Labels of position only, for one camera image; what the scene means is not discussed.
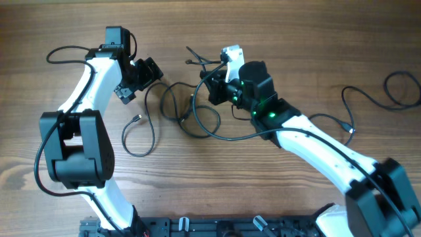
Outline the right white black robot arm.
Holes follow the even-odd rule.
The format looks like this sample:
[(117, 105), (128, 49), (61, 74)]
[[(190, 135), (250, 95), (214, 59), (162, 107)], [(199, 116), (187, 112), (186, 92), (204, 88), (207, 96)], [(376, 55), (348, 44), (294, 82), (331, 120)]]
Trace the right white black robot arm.
[(222, 63), (200, 73), (209, 100), (229, 101), (250, 114), (257, 136), (291, 152), (322, 173), (344, 195), (312, 219), (323, 236), (412, 236), (420, 203), (403, 166), (379, 162), (331, 138), (279, 98), (264, 62), (231, 69)]

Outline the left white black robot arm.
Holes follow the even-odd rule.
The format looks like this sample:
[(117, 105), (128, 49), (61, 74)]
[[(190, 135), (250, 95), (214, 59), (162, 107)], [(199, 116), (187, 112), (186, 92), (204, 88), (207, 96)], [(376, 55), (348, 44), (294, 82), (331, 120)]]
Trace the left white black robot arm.
[(39, 120), (42, 143), (34, 162), (39, 188), (52, 195), (39, 177), (45, 157), (49, 177), (81, 195), (99, 217), (99, 228), (137, 234), (136, 210), (121, 193), (114, 177), (115, 157), (103, 115), (113, 94), (128, 104), (136, 91), (148, 88), (163, 73), (152, 58), (136, 59), (135, 36), (121, 26), (108, 26), (105, 42), (87, 50), (84, 73), (70, 97)]

